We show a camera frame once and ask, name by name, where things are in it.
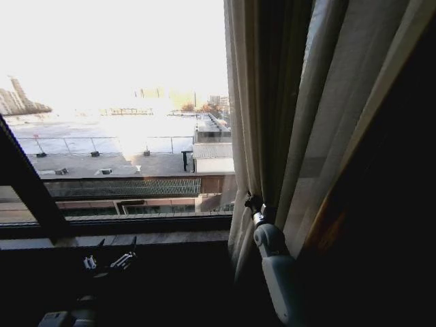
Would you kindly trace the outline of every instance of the window frame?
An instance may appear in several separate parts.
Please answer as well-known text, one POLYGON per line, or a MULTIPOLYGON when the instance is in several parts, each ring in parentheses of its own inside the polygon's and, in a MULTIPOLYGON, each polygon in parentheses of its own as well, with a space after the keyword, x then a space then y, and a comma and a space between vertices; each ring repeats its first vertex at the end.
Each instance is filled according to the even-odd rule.
POLYGON ((1 115, 0 146, 5 158, 4 167, 8 171, 7 176, 0 179, 0 185, 12 186, 36 219, 36 222, 0 223, 0 238, 48 237, 52 243, 56 243, 59 238, 68 236, 230 229, 232 215, 218 213, 191 213, 176 219, 119 216, 68 221, 1 115))

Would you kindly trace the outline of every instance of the curtain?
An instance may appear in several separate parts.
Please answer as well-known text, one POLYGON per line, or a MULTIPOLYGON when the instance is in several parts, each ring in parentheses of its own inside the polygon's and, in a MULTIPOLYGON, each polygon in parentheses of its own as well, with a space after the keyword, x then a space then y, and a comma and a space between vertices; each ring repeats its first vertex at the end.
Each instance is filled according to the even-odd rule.
POLYGON ((279 201, 311 2, 225 1, 228 80, 238 191, 229 250, 236 278, 253 246, 248 192, 279 201))
POLYGON ((421 0, 349 1, 344 12, 339 2, 328 1, 309 51, 278 207, 276 224, 294 257, 435 7, 421 0), (338 16, 339 30, 332 19, 338 16), (332 47, 327 39, 335 34, 332 47), (304 98, 315 89, 322 92, 317 101, 304 98))
POLYGON ((238 183, 229 250, 236 276, 253 246, 247 192, 277 207, 275 223, 297 257, 436 6, 318 0, 307 33, 308 2, 225 3, 238 183))

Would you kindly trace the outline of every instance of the ventilation grille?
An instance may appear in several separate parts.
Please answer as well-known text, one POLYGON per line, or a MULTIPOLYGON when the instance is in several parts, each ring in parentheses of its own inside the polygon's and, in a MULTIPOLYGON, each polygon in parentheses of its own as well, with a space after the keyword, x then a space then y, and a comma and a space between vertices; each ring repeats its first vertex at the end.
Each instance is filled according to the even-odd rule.
POLYGON ((198 196, 200 178, 44 183, 54 198, 198 196))

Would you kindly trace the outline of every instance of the skyscraper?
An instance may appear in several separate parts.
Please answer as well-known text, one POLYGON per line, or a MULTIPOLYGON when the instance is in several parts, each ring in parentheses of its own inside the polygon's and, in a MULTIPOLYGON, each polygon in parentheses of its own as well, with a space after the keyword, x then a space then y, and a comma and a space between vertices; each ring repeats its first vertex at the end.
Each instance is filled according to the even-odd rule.
POLYGON ((22 104, 24 104, 26 110, 33 110, 33 109, 35 109, 35 105, 33 104, 33 102, 30 101, 29 99, 27 99, 26 93, 22 89, 18 79, 16 79, 13 76, 9 76, 9 77, 11 79, 11 83, 12 83, 12 86, 14 87, 14 89, 15 89, 16 94, 20 98, 22 104))

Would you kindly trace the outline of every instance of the window sill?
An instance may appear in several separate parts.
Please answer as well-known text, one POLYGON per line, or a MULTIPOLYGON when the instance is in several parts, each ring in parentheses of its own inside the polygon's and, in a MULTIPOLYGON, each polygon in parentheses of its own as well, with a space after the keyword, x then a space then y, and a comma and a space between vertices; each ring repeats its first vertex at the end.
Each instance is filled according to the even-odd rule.
POLYGON ((137 236, 137 245, 175 245, 185 243, 227 242, 229 230, 77 236, 71 238, 60 238, 55 245, 52 244, 48 238, 23 238, 0 240, 0 249, 30 250, 94 247, 98 245, 103 238, 105 239, 105 246, 125 246, 130 245, 133 237, 135 236, 137 236))

